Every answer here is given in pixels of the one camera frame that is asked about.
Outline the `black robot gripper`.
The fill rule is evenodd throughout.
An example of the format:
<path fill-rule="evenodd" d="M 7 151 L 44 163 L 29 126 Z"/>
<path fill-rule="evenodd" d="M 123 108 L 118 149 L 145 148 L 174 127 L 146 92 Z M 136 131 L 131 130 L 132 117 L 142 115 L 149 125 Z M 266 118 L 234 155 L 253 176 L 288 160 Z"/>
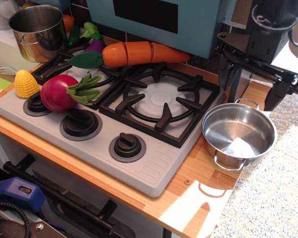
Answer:
<path fill-rule="evenodd" d="M 235 33 L 218 34 L 216 52 L 219 84 L 224 90 L 230 89 L 230 94 L 234 96 L 242 70 L 274 82 L 264 106 L 264 111 L 273 111 L 287 93 L 298 94 L 298 58 L 291 52 L 287 42 L 272 63 L 261 62 L 246 54 L 249 38 L 249 35 Z"/>

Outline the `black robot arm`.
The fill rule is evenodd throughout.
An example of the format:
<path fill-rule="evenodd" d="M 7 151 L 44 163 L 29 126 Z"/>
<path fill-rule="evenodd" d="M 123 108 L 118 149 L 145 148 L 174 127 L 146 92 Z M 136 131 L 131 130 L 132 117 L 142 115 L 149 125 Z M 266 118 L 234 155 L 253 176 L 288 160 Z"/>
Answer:
<path fill-rule="evenodd" d="M 255 0 L 244 34 L 218 34 L 219 83 L 230 89 L 228 102 L 237 98 L 243 70 L 273 82 L 265 111 L 274 110 L 286 95 L 298 94 L 298 60 L 287 53 L 289 44 L 298 48 L 297 22 L 298 0 Z"/>

